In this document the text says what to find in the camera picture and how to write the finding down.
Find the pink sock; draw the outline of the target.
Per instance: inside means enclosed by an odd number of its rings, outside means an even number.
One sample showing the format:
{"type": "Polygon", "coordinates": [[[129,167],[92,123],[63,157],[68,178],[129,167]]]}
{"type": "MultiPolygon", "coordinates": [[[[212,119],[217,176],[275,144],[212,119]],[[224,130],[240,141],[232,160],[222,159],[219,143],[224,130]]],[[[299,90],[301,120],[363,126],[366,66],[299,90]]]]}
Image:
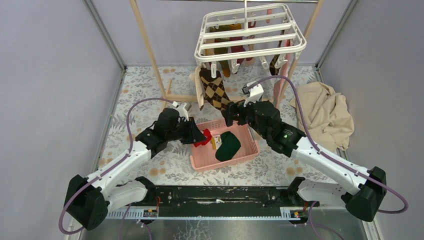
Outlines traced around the pink sock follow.
{"type": "MultiPolygon", "coordinates": [[[[285,76],[285,77],[288,76],[288,68],[289,68],[290,57],[291,57],[290,54],[288,56],[286,56],[287,62],[282,66],[280,73],[278,75],[285,76]]],[[[284,84],[283,78],[280,78],[274,84],[274,87],[273,87],[273,105],[274,105],[274,107],[278,107],[280,105],[280,102],[281,102],[281,99],[282,99],[281,94],[282,94],[283,84],[284,84]]]]}

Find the maroon hanging sock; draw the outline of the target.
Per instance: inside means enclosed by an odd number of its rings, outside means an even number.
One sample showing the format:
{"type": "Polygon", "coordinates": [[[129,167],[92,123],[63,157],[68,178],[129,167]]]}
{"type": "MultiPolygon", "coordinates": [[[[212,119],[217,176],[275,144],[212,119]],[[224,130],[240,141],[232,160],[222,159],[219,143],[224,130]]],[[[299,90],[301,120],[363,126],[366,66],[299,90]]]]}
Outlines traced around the maroon hanging sock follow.
{"type": "MultiPolygon", "coordinates": [[[[248,28],[254,28],[256,26],[256,21],[254,22],[248,22],[248,28]]],[[[230,30],[241,30],[242,29],[242,25],[240,23],[237,24],[230,24],[229,25],[229,29],[230,30]]],[[[229,40],[230,41],[240,41],[242,40],[243,37],[242,36],[236,36],[236,37],[230,37],[229,40]]],[[[245,52],[245,48],[242,45],[234,45],[230,47],[231,52],[232,53],[241,53],[241,52],[245,52]]],[[[251,66],[254,63],[254,58],[253,57],[248,57],[248,58],[239,58],[237,59],[237,63],[238,64],[242,64],[243,61],[246,60],[247,66],[251,66]]]]}

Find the red patterned sock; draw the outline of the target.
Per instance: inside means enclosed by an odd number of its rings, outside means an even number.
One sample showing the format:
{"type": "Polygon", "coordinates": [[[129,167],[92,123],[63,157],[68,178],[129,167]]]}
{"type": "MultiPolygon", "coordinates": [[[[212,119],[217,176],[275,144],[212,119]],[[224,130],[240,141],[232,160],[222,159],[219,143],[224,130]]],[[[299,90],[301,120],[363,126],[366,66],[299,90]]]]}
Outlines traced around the red patterned sock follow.
{"type": "Polygon", "coordinates": [[[193,143],[193,145],[195,148],[200,146],[205,146],[211,141],[211,139],[212,139],[211,131],[206,128],[202,131],[202,137],[200,138],[200,140],[193,143]]]}

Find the beige crumpled cloth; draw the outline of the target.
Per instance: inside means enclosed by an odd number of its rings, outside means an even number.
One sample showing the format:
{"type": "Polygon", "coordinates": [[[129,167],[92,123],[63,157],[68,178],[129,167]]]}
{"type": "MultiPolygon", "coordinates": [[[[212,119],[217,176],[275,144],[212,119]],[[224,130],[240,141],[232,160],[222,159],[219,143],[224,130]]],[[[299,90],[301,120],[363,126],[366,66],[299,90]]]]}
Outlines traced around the beige crumpled cloth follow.
{"type": "Polygon", "coordinates": [[[347,150],[355,126],[346,97],[321,82],[300,85],[296,92],[302,111],[299,111],[295,97],[289,105],[296,109],[299,129],[304,130],[303,114],[308,132],[318,145],[331,152],[347,150]]]}

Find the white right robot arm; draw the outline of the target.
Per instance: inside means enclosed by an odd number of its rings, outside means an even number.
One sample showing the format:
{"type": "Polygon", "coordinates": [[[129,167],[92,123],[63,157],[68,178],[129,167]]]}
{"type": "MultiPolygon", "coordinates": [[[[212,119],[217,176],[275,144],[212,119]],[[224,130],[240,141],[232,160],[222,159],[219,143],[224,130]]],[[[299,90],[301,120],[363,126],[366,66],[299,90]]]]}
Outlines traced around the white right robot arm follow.
{"type": "Polygon", "coordinates": [[[387,193],[382,186],[387,182],[383,169],[377,166],[367,169],[321,146],[315,148],[305,132],[282,121],[280,111],[269,101],[230,102],[221,113],[228,127],[248,125],[273,151],[302,161],[336,182],[319,187],[311,181],[295,181],[293,188],[286,193],[291,205],[329,200],[345,206],[350,214],[362,221],[374,220],[387,193]]]}

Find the pink plastic basket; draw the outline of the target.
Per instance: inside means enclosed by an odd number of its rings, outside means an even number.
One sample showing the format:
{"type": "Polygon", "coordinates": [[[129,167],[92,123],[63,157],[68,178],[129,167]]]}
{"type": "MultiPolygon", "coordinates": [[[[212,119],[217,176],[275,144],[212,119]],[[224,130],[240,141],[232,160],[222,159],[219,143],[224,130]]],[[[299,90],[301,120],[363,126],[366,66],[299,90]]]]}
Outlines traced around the pink plastic basket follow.
{"type": "Polygon", "coordinates": [[[203,144],[191,146],[189,158],[197,172],[244,163],[259,155],[259,144],[247,124],[233,123],[228,127],[224,119],[217,119],[199,123],[197,127],[206,133],[203,144]]]}

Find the cream sock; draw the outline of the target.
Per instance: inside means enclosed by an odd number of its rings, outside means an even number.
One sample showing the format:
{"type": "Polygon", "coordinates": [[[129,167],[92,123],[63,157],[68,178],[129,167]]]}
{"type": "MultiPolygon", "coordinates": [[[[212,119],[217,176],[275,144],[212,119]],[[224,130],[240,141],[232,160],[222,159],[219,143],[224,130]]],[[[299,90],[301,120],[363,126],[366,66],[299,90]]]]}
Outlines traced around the cream sock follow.
{"type": "Polygon", "coordinates": [[[204,87],[200,77],[200,71],[202,67],[201,65],[196,66],[195,70],[189,74],[189,78],[194,82],[196,99],[199,106],[199,110],[201,111],[204,107],[205,102],[205,93],[204,87]]]}

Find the brown argyle sock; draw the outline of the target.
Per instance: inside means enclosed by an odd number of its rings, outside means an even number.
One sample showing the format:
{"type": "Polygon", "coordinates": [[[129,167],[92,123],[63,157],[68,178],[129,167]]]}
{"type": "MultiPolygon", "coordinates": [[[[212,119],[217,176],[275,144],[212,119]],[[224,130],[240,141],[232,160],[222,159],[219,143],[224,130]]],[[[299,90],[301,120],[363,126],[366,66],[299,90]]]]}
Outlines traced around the brown argyle sock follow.
{"type": "Polygon", "coordinates": [[[225,111],[228,107],[228,103],[230,102],[230,98],[225,91],[224,80],[221,73],[219,71],[216,71],[215,73],[216,76],[212,77],[210,69],[200,69],[199,77],[205,93],[204,98],[215,109],[225,111]]]}
{"type": "Polygon", "coordinates": [[[286,54],[276,54],[269,64],[269,71],[272,76],[279,75],[281,68],[287,62],[286,54]]]}

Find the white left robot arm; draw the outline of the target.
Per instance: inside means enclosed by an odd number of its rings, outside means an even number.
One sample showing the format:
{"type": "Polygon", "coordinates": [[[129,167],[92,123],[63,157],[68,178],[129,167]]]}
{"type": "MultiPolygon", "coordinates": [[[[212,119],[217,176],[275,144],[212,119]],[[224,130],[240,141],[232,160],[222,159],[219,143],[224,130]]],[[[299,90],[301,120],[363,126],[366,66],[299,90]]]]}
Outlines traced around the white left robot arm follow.
{"type": "Polygon", "coordinates": [[[183,145],[200,143],[207,138],[193,117],[184,117],[176,109],[165,108],[158,119],[138,134],[129,148],[97,171],[82,177],[75,175],[68,184],[64,210],[86,230],[98,227],[109,212],[140,202],[152,204],[155,192],[141,180],[119,184],[132,169],[151,160],[168,142],[183,145]]]}

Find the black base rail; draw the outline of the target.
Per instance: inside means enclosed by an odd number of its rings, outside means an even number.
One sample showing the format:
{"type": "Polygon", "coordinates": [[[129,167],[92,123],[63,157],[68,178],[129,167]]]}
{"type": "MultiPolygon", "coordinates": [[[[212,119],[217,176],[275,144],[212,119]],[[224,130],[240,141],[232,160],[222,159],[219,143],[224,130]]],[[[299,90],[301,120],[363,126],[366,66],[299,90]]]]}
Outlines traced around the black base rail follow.
{"type": "Polygon", "coordinates": [[[289,187],[157,185],[133,204],[171,218],[295,218],[312,205],[289,187]]]}

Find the dark green sock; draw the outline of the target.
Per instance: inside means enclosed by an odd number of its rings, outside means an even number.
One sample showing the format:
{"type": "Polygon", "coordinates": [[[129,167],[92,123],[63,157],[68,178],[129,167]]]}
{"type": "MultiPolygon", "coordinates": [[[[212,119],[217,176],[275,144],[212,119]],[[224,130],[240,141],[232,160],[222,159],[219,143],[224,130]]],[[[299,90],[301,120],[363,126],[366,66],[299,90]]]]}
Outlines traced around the dark green sock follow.
{"type": "Polygon", "coordinates": [[[231,160],[241,148],[239,139],[230,131],[220,135],[221,145],[216,150],[215,158],[220,162],[231,160]]]}

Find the white plastic clip hanger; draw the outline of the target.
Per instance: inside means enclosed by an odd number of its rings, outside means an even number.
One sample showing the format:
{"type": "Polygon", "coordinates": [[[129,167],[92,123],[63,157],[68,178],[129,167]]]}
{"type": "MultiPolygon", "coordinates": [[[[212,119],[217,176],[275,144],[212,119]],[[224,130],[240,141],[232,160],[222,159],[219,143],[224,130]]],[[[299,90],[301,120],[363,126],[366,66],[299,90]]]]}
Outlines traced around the white plastic clip hanger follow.
{"type": "Polygon", "coordinates": [[[307,39],[285,3],[258,6],[244,4],[242,8],[207,13],[201,23],[194,59],[198,65],[209,64],[213,72],[220,62],[226,62],[231,73],[241,64],[237,59],[258,59],[267,70],[267,57],[292,54],[299,57],[307,46],[307,39]],[[256,26],[248,28],[248,22],[256,26]],[[229,25],[241,24],[241,29],[230,30],[229,25]],[[230,41],[230,37],[242,40],[230,41]],[[243,46],[245,52],[231,52],[231,46],[243,46]]]}

